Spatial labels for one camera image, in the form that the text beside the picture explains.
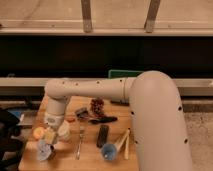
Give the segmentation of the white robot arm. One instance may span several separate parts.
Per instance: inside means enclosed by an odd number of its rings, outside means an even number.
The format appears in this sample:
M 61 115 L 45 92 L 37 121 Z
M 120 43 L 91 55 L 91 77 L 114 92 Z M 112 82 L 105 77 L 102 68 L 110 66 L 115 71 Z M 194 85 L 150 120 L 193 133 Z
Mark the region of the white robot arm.
M 193 171 L 186 123 L 175 82 L 159 71 L 136 77 L 71 81 L 51 79 L 45 120 L 59 127 L 71 96 L 127 102 L 133 125 L 139 171 Z

